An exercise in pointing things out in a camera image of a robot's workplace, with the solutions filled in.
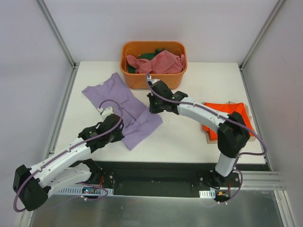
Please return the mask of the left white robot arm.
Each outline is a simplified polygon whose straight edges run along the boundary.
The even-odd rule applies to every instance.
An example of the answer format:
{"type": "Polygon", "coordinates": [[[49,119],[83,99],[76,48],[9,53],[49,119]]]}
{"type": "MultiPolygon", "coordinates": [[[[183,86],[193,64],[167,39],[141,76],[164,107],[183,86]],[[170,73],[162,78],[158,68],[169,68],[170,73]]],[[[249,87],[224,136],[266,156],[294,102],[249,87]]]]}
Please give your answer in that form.
{"type": "Polygon", "coordinates": [[[103,121],[83,129],[78,136],[57,154],[31,167],[19,166],[14,175],[13,190],[24,210],[33,211],[42,206],[54,192],[72,184],[88,184],[101,187],[105,173],[91,158],[85,159],[109,143],[123,139],[124,127],[121,116],[108,113],[103,121]]]}

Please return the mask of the lavender t shirt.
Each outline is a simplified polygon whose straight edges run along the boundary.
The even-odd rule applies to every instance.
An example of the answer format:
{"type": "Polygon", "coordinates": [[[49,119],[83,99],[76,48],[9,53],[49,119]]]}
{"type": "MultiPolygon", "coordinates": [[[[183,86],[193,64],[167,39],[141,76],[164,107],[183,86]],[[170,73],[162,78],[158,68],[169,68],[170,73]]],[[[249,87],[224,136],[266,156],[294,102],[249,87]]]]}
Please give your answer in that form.
{"type": "Polygon", "coordinates": [[[158,114],[151,114],[149,108],[132,94],[118,73],[112,74],[102,84],[86,87],[82,93],[97,109],[104,100],[111,99],[119,103],[124,123],[122,141],[129,150],[134,149],[163,123],[158,114]]]}

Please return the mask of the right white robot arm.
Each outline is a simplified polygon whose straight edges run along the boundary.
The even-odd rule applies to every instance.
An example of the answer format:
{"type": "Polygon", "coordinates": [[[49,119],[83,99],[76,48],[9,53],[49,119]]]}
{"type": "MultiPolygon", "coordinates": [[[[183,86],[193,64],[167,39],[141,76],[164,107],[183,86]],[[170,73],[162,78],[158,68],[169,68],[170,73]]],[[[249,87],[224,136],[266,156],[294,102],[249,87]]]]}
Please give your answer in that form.
{"type": "Polygon", "coordinates": [[[203,178],[204,183],[214,189],[225,186],[230,181],[238,154],[247,144],[250,133],[240,127],[245,122],[238,112],[228,114],[196,102],[186,93],[173,93],[159,79],[147,80],[150,93],[147,95],[152,114],[171,112],[197,121],[217,134],[217,147],[220,151],[214,171],[203,178]]]}

